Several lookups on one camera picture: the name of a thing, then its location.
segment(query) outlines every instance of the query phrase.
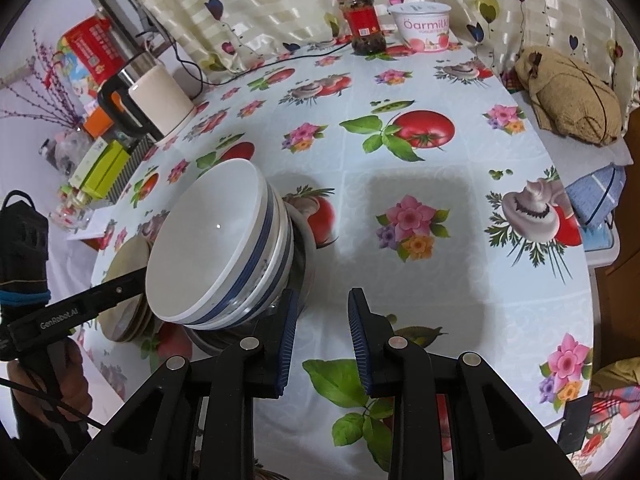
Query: wooden floor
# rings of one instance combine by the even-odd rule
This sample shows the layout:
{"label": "wooden floor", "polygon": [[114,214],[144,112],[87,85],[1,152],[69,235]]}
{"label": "wooden floor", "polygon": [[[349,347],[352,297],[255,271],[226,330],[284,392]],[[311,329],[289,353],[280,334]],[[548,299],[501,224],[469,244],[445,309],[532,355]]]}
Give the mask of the wooden floor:
{"label": "wooden floor", "polygon": [[640,356],[640,110],[631,114],[625,140],[635,164],[626,167],[626,185],[615,211],[620,256],[596,272],[601,366]]}

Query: table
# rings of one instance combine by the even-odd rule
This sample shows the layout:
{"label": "table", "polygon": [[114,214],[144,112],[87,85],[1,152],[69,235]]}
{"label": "table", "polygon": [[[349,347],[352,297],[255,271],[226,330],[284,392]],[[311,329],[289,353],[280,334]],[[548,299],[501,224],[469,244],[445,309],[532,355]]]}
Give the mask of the table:
{"label": "table", "polygon": [[[312,44],[207,93],[197,117],[132,177],[92,277],[102,280],[124,240],[153,240],[220,159],[250,158],[308,216],[318,270],[289,386],[255,405],[256,457],[291,479],[385,478],[388,411],[358,386],[346,315],[353,286],[429,351],[478,352],[545,425],[591,376],[584,251],[529,120],[455,38],[437,54],[389,40],[368,58]],[[95,325],[80,337],[124,399],[172,354],[203,357],[170,324],[128,344]],[[450,471],[450,452],[444,459]]]}

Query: curtain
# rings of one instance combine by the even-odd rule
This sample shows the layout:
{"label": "curtain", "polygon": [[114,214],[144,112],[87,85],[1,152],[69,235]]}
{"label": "curtain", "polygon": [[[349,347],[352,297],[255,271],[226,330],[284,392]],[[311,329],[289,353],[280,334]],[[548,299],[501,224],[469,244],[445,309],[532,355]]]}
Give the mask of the curtain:
{"label": "curtain", "polygon": [[[213,80],[347,31],[334,0],[139,1]],[[394,28],[386,6],[410,0],[375,1],[383,28]],[[625,126],[640,105],[638,49],[607,0],[434,1],[452,7],[453,33],[497,75],[510,71],[523,45],[548,45],[614,86]]]}

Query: kettle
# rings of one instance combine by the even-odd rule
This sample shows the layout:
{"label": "kettle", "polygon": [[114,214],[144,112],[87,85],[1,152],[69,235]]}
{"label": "kettle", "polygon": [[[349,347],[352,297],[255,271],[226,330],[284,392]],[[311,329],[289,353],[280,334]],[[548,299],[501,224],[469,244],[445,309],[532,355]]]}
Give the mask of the kettle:
{"label": "kettle", "polygon": [[[125,110],[116,106],[112,99],[114,92]],[[156,142],[180,129],[196,113],[188,95],[148,52],[134,56],[102,84],[98,104],[131,137],[149,134]]]}

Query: yogurt cup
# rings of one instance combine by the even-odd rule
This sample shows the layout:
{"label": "yogurt cup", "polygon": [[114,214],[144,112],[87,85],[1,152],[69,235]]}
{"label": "yogurt cup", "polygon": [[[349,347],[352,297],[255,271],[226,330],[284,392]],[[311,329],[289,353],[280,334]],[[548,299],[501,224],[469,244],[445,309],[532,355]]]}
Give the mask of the yogurt cup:
{"label": "yogurt cup", "polygon": [[407,2],[388,8],[402,41],[414,52],[442,52],[449,46],[447,4]]}

